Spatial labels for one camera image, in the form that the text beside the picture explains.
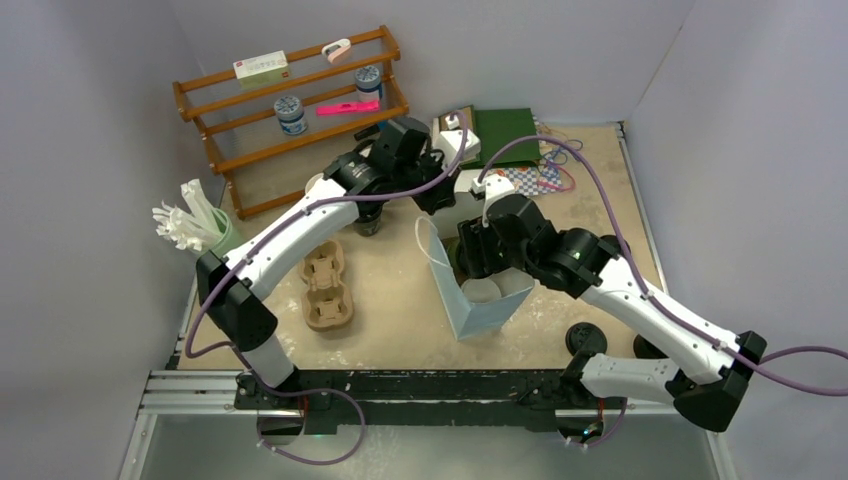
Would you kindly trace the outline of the white cup lid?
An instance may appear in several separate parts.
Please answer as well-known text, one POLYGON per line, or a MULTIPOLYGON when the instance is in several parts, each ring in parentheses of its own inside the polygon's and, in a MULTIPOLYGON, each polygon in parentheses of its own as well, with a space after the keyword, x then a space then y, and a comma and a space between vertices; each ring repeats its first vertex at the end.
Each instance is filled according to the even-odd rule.
POLYGON ((474 304, 495 302, 503 298, 500 287, 490 278, 469 278, 462 283, 460 289, 465 298, 474 304))

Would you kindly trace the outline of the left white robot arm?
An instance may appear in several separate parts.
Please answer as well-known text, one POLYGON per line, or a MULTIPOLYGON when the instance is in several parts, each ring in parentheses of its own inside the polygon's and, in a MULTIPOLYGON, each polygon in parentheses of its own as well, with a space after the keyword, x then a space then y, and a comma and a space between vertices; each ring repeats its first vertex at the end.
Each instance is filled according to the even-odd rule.
POLYGON ((278 320, 267 296, 308 253, 336 232, 379 221, 385 203, 412 199, 432 215, 455 205, 454 185, 468 145, 468 122, 455 111, 460 145, 450 162, 428 127, 399 116, 389 120, 363 153, 346 152, 292 208, 243 245, 223 255, 203 254, 196 263, 202 316, 225 334, 226 346, 260 380, 259 395, 272 408, 297 399, 297 368, 276 336, 278 320))

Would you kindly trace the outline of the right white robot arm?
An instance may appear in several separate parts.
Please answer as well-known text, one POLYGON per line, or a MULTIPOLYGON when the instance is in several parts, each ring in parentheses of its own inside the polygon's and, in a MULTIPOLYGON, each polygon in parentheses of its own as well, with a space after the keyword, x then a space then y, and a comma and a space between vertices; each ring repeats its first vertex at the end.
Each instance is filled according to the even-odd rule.
POLYGON ((458 266, 468 277, 519 270, 615 317, 662 352, 660 359, 574 353, 561 376, 569 404, 648 400, 673 406, 702 429, 728 429, 764 355, 762 336, 701 318, 633 272, 624 242, 583 228, 559 230, 523 195, 495 201, 484 215, 460 222, 458 234, 458 266))

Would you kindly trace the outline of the white cup stack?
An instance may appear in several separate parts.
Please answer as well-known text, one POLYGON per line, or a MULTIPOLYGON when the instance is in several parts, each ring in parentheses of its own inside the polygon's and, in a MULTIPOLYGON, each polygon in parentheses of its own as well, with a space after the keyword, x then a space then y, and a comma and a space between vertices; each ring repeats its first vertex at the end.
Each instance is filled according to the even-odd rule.
POLYGON ((327 185, 328 181, 324 178, 324 175, 316 174, 308 180, 304 194, 309 198, 324 198, 327 196, 327 185))

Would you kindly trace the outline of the light blue paper bag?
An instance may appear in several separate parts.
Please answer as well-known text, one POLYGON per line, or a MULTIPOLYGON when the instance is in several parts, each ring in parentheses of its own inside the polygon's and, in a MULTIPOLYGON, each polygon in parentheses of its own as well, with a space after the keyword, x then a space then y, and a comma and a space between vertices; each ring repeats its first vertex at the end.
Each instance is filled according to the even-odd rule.
POLYGON ((456 204, 414 222, 419 250, 427 258, 441 304, 458 341, 503 327, 536 285, 528 274, 508 268, 472 278, 460 268, 460 222, 482 213, 482 203, 459 193, 456 204))

